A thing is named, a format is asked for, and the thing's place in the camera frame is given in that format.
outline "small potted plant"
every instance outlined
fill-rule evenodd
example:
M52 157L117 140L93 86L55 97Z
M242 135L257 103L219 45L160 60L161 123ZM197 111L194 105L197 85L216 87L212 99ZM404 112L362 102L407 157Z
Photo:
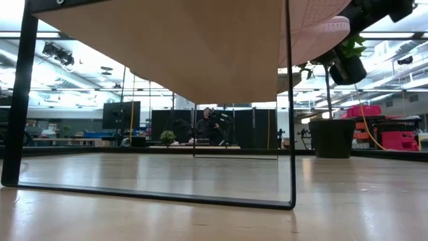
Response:
M175 135L172 131L164 131L162 134L160 134L160 141L162 144L169 147L171 144L174 143Z
M347 57L359 59L361 53L365 50L365 47L362 46L363 41L364 39L359 36L352 37L345 41L342 44L344 55ZM324 67L329 119L311 121L309 122L309 129L317 157L349 158L355 130L355 121L348 119L333 119L332 103L330 98L330 75L328 70L332 67L333 63L334 58L332 58L332 56L329 54L323 55L311 61L311 64L323 65ZM307 69L306 65L299 67L301 70L308 71L308 76L312 75L312 71Z
M62 127L62 129L64 130L64 138L69 138L70 136L68 135L68 132L72 129L69 125L64 125Z

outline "person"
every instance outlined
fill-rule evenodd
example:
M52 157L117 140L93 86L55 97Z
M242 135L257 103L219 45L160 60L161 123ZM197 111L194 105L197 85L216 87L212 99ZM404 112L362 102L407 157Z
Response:
M213 139L214 130L219 129L219 124L214 123L213 126L210 126L209 115L211 114L210 108L205 108L203 110L203 118L197 122L196 129L198 130L198 139Z

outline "floor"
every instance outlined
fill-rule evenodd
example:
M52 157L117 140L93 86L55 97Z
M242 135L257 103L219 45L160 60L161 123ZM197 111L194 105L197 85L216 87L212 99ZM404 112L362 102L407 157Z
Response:
M287 200L288 158L24 159L21 180ZM298 157L292 212L0 189L0 240L427 240L425 163Z

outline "wooden floor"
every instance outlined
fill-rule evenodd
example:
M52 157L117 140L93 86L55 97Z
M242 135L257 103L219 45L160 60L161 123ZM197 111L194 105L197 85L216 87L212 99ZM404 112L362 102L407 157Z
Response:
M288 200L288 158L24 159L21 181ZM428 165L298 157L292 212L0 189L0 240L428 240Z

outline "ceiling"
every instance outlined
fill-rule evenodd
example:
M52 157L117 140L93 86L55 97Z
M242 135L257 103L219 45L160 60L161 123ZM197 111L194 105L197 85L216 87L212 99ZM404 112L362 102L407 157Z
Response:
M370 26L366 31L427 31L428 1L417 0L417 2L419 2L419 6L415 12L402 21L392 23L389 17L386 17ZM0 0L0 32L20 31L23 3L24 0ZM39 31L57 32L58 30L41 22L39 23ZM47 58L42 53L47 42L72 52L75 64L70 68L63 69L58 61ZM3 54L3 59L14 63L18 45L18 39L2 39L0 37L0 62ZM405 39L401 41L368 40L364 46L367 47L367 50L364 51L362 60L368 71L368 76L358 83L357 88L377 89L379 91L360 93L363 100L376 102L392 98L395 93L393 91L398 88L423 88L428 83L428 76L425 76L425 72L428 71L428 64L424 57L427 55L428 45L425 42L412 42ZM138 77L135 78L134 83L134 76L129 72L129 69L124 72L125 67L122 64L79 41L39 39L35 54L37 58L31 86L33 91L30 92L30 106L101 108L105 102L120 100L121 91L112 90L115 84L124 85L128 89L124 91L125 101L131 100L132 97L130 96L134 94L135 100L142 101L143 108L148 108L149 105L156 107L171 107L173 105L173 93L171 91L155 82L149 82ZM407 56L413 56L412 64L406 66L397 64L398 59ZM111 75L103 75L102 66L112 68L113 70L109 71ZM306 74L303 73L303 81L295 87L295 100L298 108L309 110L311 108L326 108L326 91L323 90L326 88L324 69L320 66L313 66L313 68L314 77L306 79ZM12 88L14 79L13 66L0 66L0 87L3 90ZM133 93L131 90L133 86L140 90ZM339 108L356 104L358 92L354 86L335 86L332 80L330 80L330 86L334 106ZM287 107L286 96L287 93L279 95L280 107ZM255 103L253 105L275 107L276 103Z

